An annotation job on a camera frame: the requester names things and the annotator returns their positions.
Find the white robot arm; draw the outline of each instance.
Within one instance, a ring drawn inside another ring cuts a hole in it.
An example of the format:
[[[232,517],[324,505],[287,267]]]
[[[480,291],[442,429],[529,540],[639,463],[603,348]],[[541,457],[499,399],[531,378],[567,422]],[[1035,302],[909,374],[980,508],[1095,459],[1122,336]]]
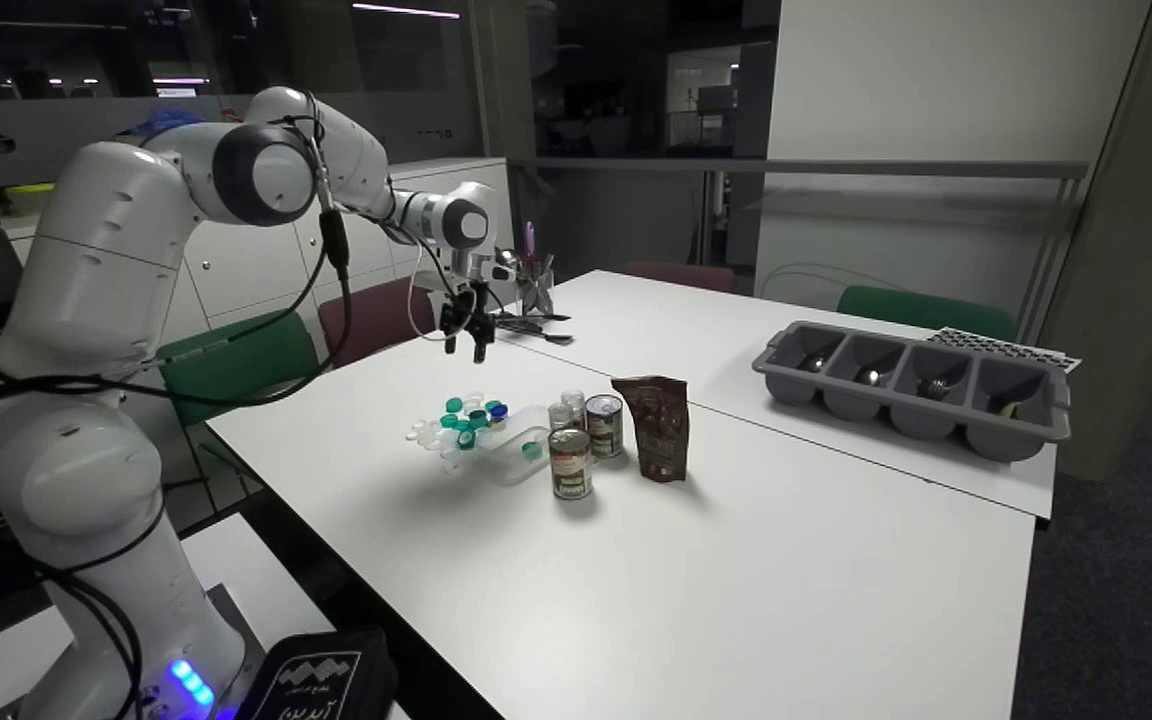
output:
[[[184,241],[202,218],[287,225],[321,195],[324,233],[344,233],[334,218],[334,202],[344,202],[455,261],[492,233],[480,193],[392,193],[378,135],[291,87],[262,93],[245,125],[189,125],[149,148],[89,143],[40,218],[0,336],[0,371],[138,378],[156,354]],[[338,246],[324,236],[324,246],[348,265],[344,236]],[[24,720],[141,714],[141,704],[156,714],[211,714],[239,666],[239,634],[209,603],[165,521],[162,457],[119,402],[117,390],[0,399],[0,511],[50,568],[50,597],[75,630]],[[107,628],[93,592],[129,616],[126,630]]]

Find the chair backrest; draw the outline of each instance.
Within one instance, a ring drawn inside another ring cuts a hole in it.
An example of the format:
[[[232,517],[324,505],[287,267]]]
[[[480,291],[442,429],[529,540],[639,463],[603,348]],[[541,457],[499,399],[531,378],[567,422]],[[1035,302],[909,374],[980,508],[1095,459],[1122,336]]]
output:
[[[926,294],[926,291],[851,283],[842,294],[842,313],[918,324],[918,328],[963,328],[980,336],[1015,340],[1015,324],[1007,313],[990,306],[990,302],[947,301],[947,294]]]
[[[302,374],[316,371],[316,348],[302,324],[302,314],[282,314],[278,324],[235,336],[245,328],[263,324],[268,314],[254,314],[229,328],[211,328],[205,336],[189,336],[162,348],[165,384],[189,394],[215,399],[254,399],[268,394]],[[225,402],[178,402],[184,429],[229,412]]]
[[[321,324],[324,324],[324,343],[334,348],[338,336],[344,331],[344,302],[354,313],[348,320],[348,340],[338,354],[338,362],[354,362],[366,358],[371,350],[384,350],[392,343],[404,343],[421,331],[433,331],[433,306],[424,301],[424,291],[409,291],[409,278],[392,278],[392,283],[378,283],[378,287],[360,287],[348,294],[338,294],[327,302],[321,302]]]
[[[627,274],[647,274],[666,283],[689,283],[689,287],[711,287],[711,291],[738,291],[738,272],[716,265],[627,265]]]

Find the gray plastic tray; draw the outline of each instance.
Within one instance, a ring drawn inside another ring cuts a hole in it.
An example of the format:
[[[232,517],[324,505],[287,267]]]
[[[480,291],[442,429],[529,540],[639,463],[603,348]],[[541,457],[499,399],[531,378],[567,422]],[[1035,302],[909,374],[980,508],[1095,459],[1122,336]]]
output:
[[[1060,368],[919,340],[790,324],[754,362],[772,399],[890,421],[918,440],[963,440],[990,459],[1024,459],[1073,434]]]

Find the green chair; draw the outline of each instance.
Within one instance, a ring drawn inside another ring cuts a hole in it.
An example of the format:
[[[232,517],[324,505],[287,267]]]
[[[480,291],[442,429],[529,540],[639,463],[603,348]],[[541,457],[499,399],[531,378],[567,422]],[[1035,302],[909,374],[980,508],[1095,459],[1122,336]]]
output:
[[[209,394],[209,399],[257,399],[257,394],[273,394],[303,374],[313,374],[321,368],[313,336],[303,331],[302,314],[254,314],[229,328],[211,328],[205,336],[189,336],[178,343],[162,348],[165,358],[165,389],[167,390],[184,390],[184,394]],[[211,414],[225,414],[232,402],[191,402],[191,399],[172,399],[178,402],[178,421],[184,429],[184,443],[197,459],[197,466],[205,472],[202,448],[191,440],[191,429],[202,429]],[[209,485],[209,472],[202,476],[211,511],[215,508],[215,493]]]
[[[947,294],[926,294],[926,291],[851,283],[842,294],[842,313],[892,320],[892,324],[918,324],[918,328],[963,328],[980,336],[1015,340],[1015,324],[1007,313],[990,306],[990,302],[947,301]]]

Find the white table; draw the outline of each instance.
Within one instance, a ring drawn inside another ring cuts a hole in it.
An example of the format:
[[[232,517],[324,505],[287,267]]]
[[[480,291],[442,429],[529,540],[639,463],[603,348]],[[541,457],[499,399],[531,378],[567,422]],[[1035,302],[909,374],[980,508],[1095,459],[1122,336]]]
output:
[[[692,406],[692,478],[444,476],[404,429],[602,371],[413,340],[211,429],[505,714],[1005,720],[1034,517]]]
[[[303,597],[287,568],[263,549],[245,517],[229,517],[184,540],[184,554],[202,579],[225,585],[232,603],[245,612],[262,646],[283,634],[334,630],[327,616]],[[0,630],[0,707],[38,688],[38,681],[72,643],[70,622],[56,606],[46,606]]]
[[[578,343],[522,340],[522,348],[567,358],[603,374],[680,374],[698,402],[729,412],[738,421],[849,450],[855,459],[944,485],[994,505],[1007,505],[1034,517],[1054,517],[1055,448],[1022,463],[994,463],[958,443],[905,440],[879,422],[849,422],[825,412],[775,406],[764,374],[754,358],[769,340],[797,324],[843,324],[884,336],[934,336],[909,324],[879,324],[842,313],[817,313],[802,302],[772,302],[754,294],[725,294],[705,287],[680,287],[659,278],[637,278],[615,272],[589,272],[562,283],[557,306],[574,313],[551,331],[574,331]]]

